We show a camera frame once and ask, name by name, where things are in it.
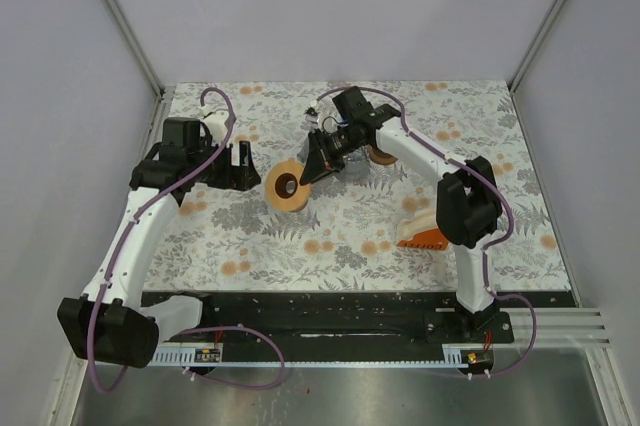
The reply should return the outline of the orange coffee filter box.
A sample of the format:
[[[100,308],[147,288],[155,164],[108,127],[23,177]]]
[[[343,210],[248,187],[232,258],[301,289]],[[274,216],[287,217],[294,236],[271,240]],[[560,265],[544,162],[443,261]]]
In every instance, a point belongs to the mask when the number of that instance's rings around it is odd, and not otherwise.
[[[430,229],[419,233],[405,235],[397,241],[398,247],[444,251],[449,241],[438,229]]]

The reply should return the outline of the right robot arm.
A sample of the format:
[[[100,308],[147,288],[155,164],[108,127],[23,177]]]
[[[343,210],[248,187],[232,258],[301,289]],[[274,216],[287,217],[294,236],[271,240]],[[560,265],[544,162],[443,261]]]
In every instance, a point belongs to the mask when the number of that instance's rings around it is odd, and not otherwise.
[[[402,105],[374,107],[357,86],[334,92],[341,120],[333,132],[319,127],[308,133],[299,184],[314,184],[343,170],[345,157],[364,146],[395,157],[434,182],[435,223],[455,255],[455,329],[466,341],[480,340],[499,311],[489,280],[487,249],[503,207],[490,162],[482,156],[463,161],[411,131]]]

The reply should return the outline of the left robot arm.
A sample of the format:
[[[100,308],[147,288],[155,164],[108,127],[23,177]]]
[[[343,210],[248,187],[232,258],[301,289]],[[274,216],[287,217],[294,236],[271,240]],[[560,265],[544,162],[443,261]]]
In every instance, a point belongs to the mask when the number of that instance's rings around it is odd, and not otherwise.
[[[251,144],[229,142],[229,124],[170,117],[162,136],[134,167],[125,213],[98,271],[77,298],[61,301],[57,318],[74,354],[143,368],[157,346],[185,331],[196,341],[212,337],[214,313],[193,295],[145,307],[145,278],[168,223],[201,184],[249,191],[261,182]]]

